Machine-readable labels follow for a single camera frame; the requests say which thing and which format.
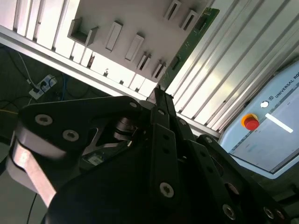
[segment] white cable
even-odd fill
[[[32,81],[32,79],[31,79],[31,77],[30,77],[30,74],[29,74],[29,72],[28,72],[27,66],[26,66],[26,64],[25,64],[25,62],[24,62],[24,60],[23,60],[21,54],[20,54],[19,52],[18,52],[18,54],[19,54],[19,56],[20,56],[20,58],[21,58],[21,60],[22,60],[22,62],[23,62],[23,65],[24,65],[24,67],[25,67],[25,69],[26,69],[26,72],[27,72],[27,75],[28,75],[28,78],[29,78],[30,82],[31,82],[36,88],[38,88],[37,85]]]

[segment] emergency stop button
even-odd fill
[[[246,129],[250,130],[250,131],[254,131],[258,128],[258,126],[260,125],[260,123],[258,122],[257,116],[255,114],[246,114],[242,120],[241,120],[241,124],[243,127],[245,127]]]

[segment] blue cable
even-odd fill
[[[65,81],[64,74],[62,74],[62,77],[64,78],[64,88],[62,89],[62,97],[61,97],[61,101],[64,100],[65,88],[66,88],[66,81]]]

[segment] screw head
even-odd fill
[[[160,192],[164,197],[167,198],[172,198],[174,196],[174,190],[172,186],[165,182],[160,183]]]
[[[271,212],[270,209],[268,209],[267,207],[264,207],[264,208],[263,208],[263,211],[266,213],[266,215],[267,215],[270,219],[274,219],[274,215],[273,215],[273,213]]]
[[[281,218],[281,219],[285,219],[285,216],[282,214],[281,211],[275,209],[276,213],[278,214],[278,216]]]
[[[222,210],[227,217],[231,220],[235,220],[235,211],[228,204],[224,204]]]
[[[77,141],[79,139],[79,134],[74,130],[65,130],[62,136],[67,141]]]
[[[206,137],[206,140],[207,140],[208,143],[212,143],[213,142],[212,139],[210,139],[209,137]]]
[[[130,102],[130,105],[131,105],[132,107],[134,107],[134,108],[137,107],[137,104],[136,104],[136,103],[133,103],[133,102]]]
[[[182,125],[187,125],[187,122],[185,122],[183,119],[180,119],[179,122],[180,122]]]
[[[48,126],[53,123],[53,119],[47,114],[38,114],[35,117],[36,123],[42,126]]]
[[[158,110],[158,112],[160,113],[160,114],[162,114],[162,115],[164,115],[165,113],[162,111],[162,110]]]

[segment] display screen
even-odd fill
[[[264,118],[260,126],[229,153],[243,161],[277,172],[299,155],[299,88],[295,86]]]

